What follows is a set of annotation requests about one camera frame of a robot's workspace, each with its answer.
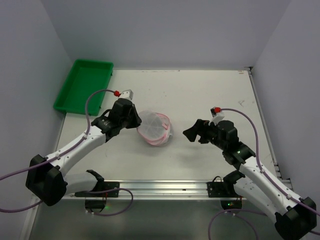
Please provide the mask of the white mesh laundry bag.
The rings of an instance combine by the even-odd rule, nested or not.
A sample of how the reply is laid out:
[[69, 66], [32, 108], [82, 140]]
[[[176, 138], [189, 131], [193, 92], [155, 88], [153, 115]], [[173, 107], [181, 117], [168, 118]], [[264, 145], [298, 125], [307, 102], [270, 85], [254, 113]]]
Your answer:
[[151, 146], [162, 147], [173, 136], [173, 127], [169, 117], [163, 113], [150, 110], [141, 111], [139, 114], [141, 124], [138, 134]]

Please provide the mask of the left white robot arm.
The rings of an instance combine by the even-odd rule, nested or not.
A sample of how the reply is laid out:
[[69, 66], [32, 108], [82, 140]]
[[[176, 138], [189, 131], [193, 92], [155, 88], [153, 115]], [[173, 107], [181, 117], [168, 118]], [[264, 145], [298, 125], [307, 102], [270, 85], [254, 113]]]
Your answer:
[[92, 191], [103, 177], [93, 170], [84, 174], [68, 172], [91, 151], [117, 136], [122, 129], [135, 129], [142, 120], [135, 104], [126, 98], [116, 100], [111, 109], [97, 117], [83, 132], [66, 146], [42, 157], [30, 160], [25, 186], [47, 206], [57, 204], [63, 196], [76, 192]]

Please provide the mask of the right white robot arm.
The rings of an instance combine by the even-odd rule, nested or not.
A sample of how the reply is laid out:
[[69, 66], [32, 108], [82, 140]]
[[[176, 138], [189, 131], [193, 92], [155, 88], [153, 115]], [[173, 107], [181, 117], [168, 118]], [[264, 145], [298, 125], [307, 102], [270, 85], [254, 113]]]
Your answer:
[[238, 137], [233, 122], [198, 119], [183, 131], [190, 142], [211, 143], [221, 149], [227, 163], [235, 167], [221, 182], [226, 194], [244, 197], [266, 214], [284, 240], [299, 240], [317, 226], [316, 203], [302, 198], [263, 165], [257, 155]]

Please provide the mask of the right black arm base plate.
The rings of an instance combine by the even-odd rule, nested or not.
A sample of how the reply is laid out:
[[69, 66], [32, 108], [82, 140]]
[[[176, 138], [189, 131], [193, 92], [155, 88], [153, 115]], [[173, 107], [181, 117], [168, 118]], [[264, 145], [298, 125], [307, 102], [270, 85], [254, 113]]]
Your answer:
[[237, 198], [239, 197], [234, 190], [234, 185], [224, 181], [222, 177], [216, 176], [213, 180], [206, 183], [209, 198]]

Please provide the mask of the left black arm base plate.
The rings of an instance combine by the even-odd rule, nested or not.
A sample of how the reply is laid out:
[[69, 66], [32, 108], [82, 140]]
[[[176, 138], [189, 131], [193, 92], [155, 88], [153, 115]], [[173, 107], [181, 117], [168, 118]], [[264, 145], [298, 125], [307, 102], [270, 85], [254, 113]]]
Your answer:
[[[120, 187], [120, 182], [118, 181], [104, 181], [97, 184], [97, 186], [92, 190], [92, 192], [102, 192], [107, 190], [114, 190]], [[76, 192], [74, 194], [76, 197], [97, 197], [97, 198], [117, 198], [119, 196], [119, 190], [104, 192], [104, 193], [88, 193], [86, 191]]]

